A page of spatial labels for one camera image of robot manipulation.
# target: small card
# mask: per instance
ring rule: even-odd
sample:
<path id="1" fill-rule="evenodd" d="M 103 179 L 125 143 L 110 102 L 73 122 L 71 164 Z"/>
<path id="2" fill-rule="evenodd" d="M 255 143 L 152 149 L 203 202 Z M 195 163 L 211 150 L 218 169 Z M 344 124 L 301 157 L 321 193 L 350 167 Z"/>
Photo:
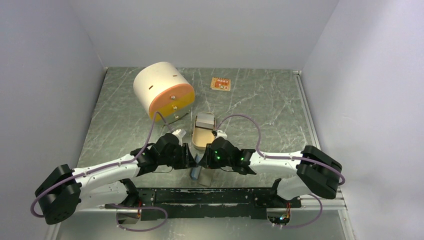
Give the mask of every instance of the small card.
<path id="1" fill-rule="evenodd" d="M 229 91 L 231 89 L 231 80 L 229 78 L 212 77 L 210 88 L 212 90 Z"/>

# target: marble surface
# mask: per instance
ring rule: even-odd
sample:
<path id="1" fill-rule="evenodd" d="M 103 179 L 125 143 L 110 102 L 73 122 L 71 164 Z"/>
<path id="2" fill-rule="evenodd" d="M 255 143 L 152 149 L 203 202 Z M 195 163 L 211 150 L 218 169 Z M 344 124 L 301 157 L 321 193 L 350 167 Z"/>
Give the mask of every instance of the marble surface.
<path id="1" fill-rule="evenodd" d="M 290 225 L 303 224 L 316 210 L 294 210 Z M 128 228 L 146 229 L 156 221 L 139 221 Z M 339 212 L 324 210 L 314 224 L 297 229 L 270 226 L 268 220 L 249 217 L 205 217 L 168 219 L 162 227 L 148 232 L 123 231 L 116 227 L 115 214 L 77 212 L 60 225 L 57 240 L 345 240 Z"/>
<path id="2" fill-rule="evenodd" d="M 133 81 L 141 67 L 110 67 L 92 115 L 91 124 L 79 158 L 78 167 L 88 167 L 117 159 L 140 148 L 148 134 L 151 120 L 133 92 Z M 174 122 L 174 129 L 185 129 L 191 144 L 194 117 L 198 112 L 212 112 L 217 121 L 230 114 L 246 114 L 261 127 L 260 149 L 264 152 L 294 152 L 312 144 L 301 96 L 291 70 L 178 68 L 192 84 L 195 102 L 190 114 Z M 231 91 L 211 90 L 212 77 L 231 79 Z M 254 148 L 258 139 L 255 126 L 247 119 L 232 117 L 221 127 L 228 140 L 238 148 Z M 150 142 L 167 132 L 156 125 Z M 166 172 L 170 167 L 160 166 Z M 190 170 L 149 173 L 134 178 L 137 187 L 201 187 L 190 179 Z M 275 174 L 239 175 L 216 170 L 211 187 L 268 187 Z"/>

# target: cable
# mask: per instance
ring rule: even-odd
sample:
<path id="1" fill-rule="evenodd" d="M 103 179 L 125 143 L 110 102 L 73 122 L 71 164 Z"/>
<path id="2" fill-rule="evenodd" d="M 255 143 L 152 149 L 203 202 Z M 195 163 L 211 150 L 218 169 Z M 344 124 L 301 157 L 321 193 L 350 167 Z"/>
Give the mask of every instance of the cable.
<path id="1" fill-rule="evenodd" d="M 228 170 L 223 169 L 222 167 L 220 167 L 220 169 L 224 172 L 235 173 L 235 171 L 228 171 Z"/>
<path id="2" fill-rule="evenodd" d="M 291 206 L 290 202 L 286 203 L 285 212 L 286 212 L 286 216 L 290 219 L 290 215 L 292 213 L 292 206 Z"/>
<path id="3" fill-rule="evenodd" d="M 169 170 L 169 171 L 152 171 L 151 174 L 168 174 L 172 170 L 174 170 L 174 167 L 172 167 L 171 170 Z"/>
<path id="4" fill-rule="evenodd" d="M 118 215 L 116 215 L 116 226 L 122 230 L 125 231 L 130 231 L 130 232 L 148 232 L 148 231 L 152 231 L 155 229 L 158 229 L 160 227 L 162 227 L 168 220 L 168 212 L 161 208 L 161 207 L 157 207 L 157 206 L 141 206 L 141 207 L 128 207 L 128 206 L 120 206 L 120 205 L 116 205 L 116 204 L 111 204 L 111 206 L 117 208 L 117 209 L 138 209 L 138 210 L 159 210 L 162 211 L 165 214 L 165 219 L 157 226 L 151 227 L 151 228 L 147 228 L 147 229 L 132 229 L 132 228 L 127 228 L 127 227 L 123 227 L 118 220 Z"/>
<path id="5" fill-rule="evenodd" d="M 164 116 L 163 116 L 160 112 L 158 112 L 158 111 L 157 111 L 157 112 L 155 112 L 155 113 L 154 113 L 154 115 L 153 115 L 153 120 L 152 120 L 152 123 L 151 123 L 150 131 L 148 132 L 147 139 L 146 139 L 146 141 L 145 141 L 145 143 L 144 143 L 143 147 L 141 148 L 141 150 L 137 153 L 137 155 L 136 155 L 133 159 L 131 159 L 131 160 L 127 160 L 127 161 L 122 161 L 122 162 L 121 162 L 121 164 L 130 164 L 130 163 L 134 162 L 134 161 L 135 161 L 138 157 L 140 157 L 140 155 L 142 154 L 142 152 L 144 152 L 144 150 L 146 149 L 147 145 L 149 144 L 150 137 L 152 136 L 153 127 L 154 127 L 155 122 L 156 122 L 156 116 L 157 116 L 157 114 L 159 114 L 159 116 L 162 118 L 163 122 L 166 124 L 166 126 L 167 126 L 167 127 L 168 127 L 168 129 L 169 129 L 169 131 L 171 131 L 171 133 L 173 132 L 173 129 L 172 129 L 172 128 L 171 128 L 171 126 L 167 123 L 167 121 L 165 120 Z M 92 174 L 92 173 L 95 173 L 95 172 L 97 172 L 97 171 L 100 171 L 100 170 L 103 170 L 103 169 L 107 169 L 107 168 L 110 168 L 110 167 L 114 167 L 114 166 L 117 166 L 117 165 L 119 165 L 119 162 L 114 162 L 114 163 L 106 164 L 106 165 L 103 165 L 103 166 L 100 166 L 100 167 L 97 167 L 97 168 L 94 168 L 94 169 L 88 170 L 86 174 L 87 174 L 87 175 L 88 175 L 88 174 Z M 43 216 L 43 215 L 38 214 L 38 213 L 36 213 L 36 211 L 35 211 L 35 206 L 36 206 L 36 204 L 38 203 L 38 201 L 39 201 L 42 197 L 44 197 L 45 195 L 47 195 L 48 193 L 50 193 L 52 190 L 54 190 L 55 188 L 57 188 L 58 186 L 60 186 L 60 185 L 62 185 L 62 184 L 64 184 L 64 183 L 67 183 L 67 182 L 69 182 L 69 181 L 71 181 L 71 180 L 74 180 L 74 179 L 76 179 L 76 178 L 83 177 L 84 175 L 85 175 L 85 173 L 84 173 L 84 172 L 82 172 L 82 173 L 79 173 L 79 174 L 77 174 L 77 175 L 74 175 L 74 176 L 70 176 L 70 177 L 68 177 L 68 178 L 65 178 L 64 180 L 59 181 L 58 183 L 56 183 L 56 184 L 52 185 L 51 187 L 47 188 L 45 191 L 43 191 L 42 193 L 40 193 L 40 195 L 38 195 L 38 196 L 34 199 L 34 201 L 32 201 L 32 203 L 31 203 L 31 206 L 30 206 L 30 212 L 31 212 L 31 214 L 32 214 L 34 217 L 37 217 L 37 218 L 44 218 L 44 216 Z"/>
<path id="6" fill-rule="evenodd" d="M 142 206 L 142 201 L 140 201 L 140 200 L 138 200 L 138 207 L 141 207 Z M 137 217 L 141 217 L 142 216 L 142 211 L 141 211 L 141 209 L 138 209 L 137 210 Z"/>
<path id="7" fill-rule="evenodd" d="M 231 117 L 243 117 L 243 118 L 246 118 L 246 119 L 248 119 L 248 120 L 250 120 L 254 125 L 255 125 L 255 127 L 256 127 L 256 129 L 257 129 L 257 133 L 258 133 L 258 138 L 257 138 L 257 143 L 256 143 L 256 147 L 255 147 L 255 150 L 257 151 L 257 154 L 259 154 L 259 156 L 261 156 L 261 157 L 263 157 L 264 159 L 283 159 L 283 160 L 289 160 L 289 159 L 291 159 L 289 156 L 268 156 L 268 155 L 264 155 L 260 150 L 259 150 L 259 145 L 261 144 L 261 128 L 259 127 L 259 124 L 255 121 L 255 120 L 253 120 L 251 117 L 249 117 L 249 116 L 247 116 L 247 115 L 244 115 L 244 114 L 231 114 L 231 115 L 229 115 L 229 116 L 227 116 L 227 117 L 225 117 L 219 124 L 218 124 L 218 126 L 215 128 L 215 130 L 218 130 L 220 127 L 221 127 L 221 125 L 224 123 L 224 121 L 225 120 L 227 120 L 227 119 L 229 119 L 229 118 L 231 118 Z M 326 169 L 328 169 L 328 170 L 330 170 L 330 171 L 332 171 L 333 173 L 335 173 L 339 178 L 341 178 L 341 182 L 338 184 L 339 186 L 341 186 L 341 185 L 343 185 L 343 184 L 345 184 L 345 182 L 346 182 L 346 179 L 345 179 L 345 177 L 339 172 L 339 171 L 337 171 L 336 169 L 334 169 L 333 167 L 331 167 L 331 166 L 329 166 L 329 165 L 326 165 L 326 164 L 324 164 L 324 163 L 322 163 L 322 162 L 319 162 L 319 161 L 317 161 L 317 160 L 313 160 L 313 159 L 310 159 L 310 158 L 306 158 L 306 157 L 299 157 L 299 156 L 294 156 L 294 157 L 292 157 L 293 159 L 296 159 L 296 160 L 302 160 L 302 161 L 306 161 L 306 162 L 310 162 L 310 163 L 313 163 L 313 164 L 316 164 L 316 165 L 319 165 L 319 166 L 321 166 L 321 167 L 324 167 L 324 168 L 326 168 Z"/>
<path id="8" fill-rule="evenodd" d="M 318 203 L 319 203 L 319 212 L 318 212 L 318 214 L 316 215 L 316 217 L 315 217 L 314 219 L 312 219 L 312 220 L 310 220 L 310 221 L 306 222 L 306 223 L 302 223 L 302 224 L 294 225 L 294 226 L 290 226 L 290 225 L 288 225 L 288 226 L 281 226 L 281 228 L 283 228 L 283 229 L 298 229 L 298 228 L 303 228 L 303 227 L 305 227 L 305 226 L 308 226 L 309 224 L 314 223 L 316 220 L 318 220 L 318 219 L 321 217 L 321 214 L 323 213 L 323 203 L 322 203 L 322 202 L 321 202 L 321 200 L 320 200 L 317 196 L 315 196 L 314 194 L 308 194 L 308 195 L 309 195 L 309 196 L 314 197 L 314 198 L 318 201 Z"/>
<path id="9" fill-rule="evenodd" d="M 259 149 L 259 145 L 261 144 L 261 128 L 259 127 L 259 124 L 255 120 L 253 120 L 251 117 L 249 117 L 247 115 L 244 115 L 244 114 L 231 114 L 231 115 L 225 117 L 218 124 L 218 126 L 215 128 L 215 131 L 217 131 L 221 127 L 221 125 L 224 123 L 225 120 L 227 120 L 227 119 L 229 119 L 231 117 L 243 117 L 243 118 L 246 118 L 246 119 L 250 120 L 255 125 L 255 127 L 257 129 L 257 133 L 258 133 L 257 143 L 256 143 L 255 150 L 257 151 L 257 154 L 259 154 L 259 156 L 263 157 L 264 159 L 266 159 L 266 158 L 268 158 L 268 159 L 283 159 L 283 160 L 289 160 L 289 159 L 291 159 L 289 156 L 268 156 L 268 155 L 264 155 L 260 151 L 260 149 Z M 310 159 L 310 158 L 306 158 L 306 157 L 299 157 L 299 156 L 294 156 L 294 157 L 292 157 L 292 159 L 296 159 L 296 160 L 301 160 L 301 161 L 306 161 L 306 162 L 309 162 L 309 163 L 313 163 L 313 164 L 319 165 L 321 167 L 324 167 L 324 168 L 332 171 L 333 173 L 335 173 L 337 176 L 339 176 L 341 178 L 341 182 L 338 184 L 339 186 L 345 184 L 345 182 L 346 182 L 345 177 L 339 171 L 337 171 L 336 169 L 334 169 L 331 166 L 325 165 L 322 162 L 319 162 L 319 161 L 316 161 L 316 160 L 313 160 L 313 159 Z M 320 218 L 321 214 L 323 213 L 323 203 L 321 202 L 321 200 L 317 196 L 315 196 L 313 194 L 309 194 L 309 195 L 312 196 L 312 197 L 314 197 L 319 202 L 319 213 L 318 213 L 318 215 L 314 219 L 312 219 L 311 221 L 309 221 L 307 223 L 303 223 L 303 224 L 295 225 L 295 226 L 284 226 L 284 227 L 281 226 L 282 228 L 287 228 L 287 229 L 302 228 L 302 227 L 305 227 L 305 226 L 307 226 L 309 224 L 312 224 L 313 222 L 315 222 L 317 219 Z"/>

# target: cylindrical container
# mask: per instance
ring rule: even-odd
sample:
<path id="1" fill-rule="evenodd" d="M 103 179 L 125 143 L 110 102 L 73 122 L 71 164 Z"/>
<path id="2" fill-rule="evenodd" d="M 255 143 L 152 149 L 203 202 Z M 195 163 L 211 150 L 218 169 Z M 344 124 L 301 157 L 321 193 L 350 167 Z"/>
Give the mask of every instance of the cylindrical container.
<path id="1" fill-rule="evenodd" d="M 194 88 L 169 62 L 144 68 L 135 77 L 133 88 L 150 119 L 160 112 L 168 123 L 189 113 L 195 101 Z"/>

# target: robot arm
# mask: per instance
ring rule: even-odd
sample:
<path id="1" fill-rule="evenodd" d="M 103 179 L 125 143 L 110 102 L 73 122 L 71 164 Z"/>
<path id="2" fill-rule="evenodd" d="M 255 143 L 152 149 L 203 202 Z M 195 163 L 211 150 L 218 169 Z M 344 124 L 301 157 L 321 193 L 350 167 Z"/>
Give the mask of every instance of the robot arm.
<path id="1" fill-rule="evenodd" d="M 71 177 L 87 173 L 87 171 L 102 168 L 98 171 L 84 174 L 56 187 L 40 198 L 39 205 L 47 224 L 56 224 L 70 217 L 74 212 L 104 204 L 118 204 L 125 207 L 136 206 L 139 192 L 129 180 L 143 174 L 154 172 L 158 166 L 166 165 L 175 170 L 202 166 L 209 169 L 231 167 L 234 172 L 242 175 L 276 173 L 282 176 L 292 176 L 285 181 L 277 179 L 272 186 L 275 196 L 291 200 L 300 195 L 314 193 L 320 197 L 333 199 L 337 193 L 339 176 L 316 164 L 295 159 L 310 158 L 341 172 L 342 166 L 313 146 L 306 146 L 300 152 L 265 153 L 264 158 L 254 149 L 238 149 L 229 141 L 220 137 L 206 146 L 205 154 L 199 164 L 195 162 L 187 143 L 182 143 L 185 131 L 177 130 L 166 133 L 156 143 L 149 144 L 140 155 L 141 148 L 132 151 L 119 159 L 99 165 L 70 169 L 67 164 L 57 167 L 35 192 L 39 196 L 44 190 L 56 183 Z M 137 159 L 130 163 L 123 161 Z"/>
<path id="2" fill-rule="evenodd" d="M 70 169 L 67 164 L 58 166 L 35 191 L 36 197 L 66 178 L 85 174 L 59 185 L 40 198 L 38 203 L 45 221 L 49 225 L 57 224 L 74 212 L 104 204 L 135 206 L 139 196 L 130 178 L 154 172 L 161 165 L 176 170 L 197 166 L 187 143 L 182 143 L 185 133 L 181 129 L 166 133 L 130 163 L 121 164 L 123 161 L 133 160 L 141 148 L 118 159 L 90 167 Z M 87 174 L 98 168 L 100 170 Z"/>
<path id="3" fill-rule="evenodd" d="M 238 149 L 228 140 L 218 137 L 206 146 L 199 165 L 209 169 L 231 167 L 242 175 L 275 173 L 292 176 L 276 180 L 277 195 L 284 200 L 314 193 L 319 197 L 334 199 L 339 186 L 339 175 L 331 170 L 301 158 L 308 158 L 327 165 L 339 173 L 342 165 L 314 146 L 306 146 L 303 151 L 290 153 L 262 153 L 255 149 Z"/>

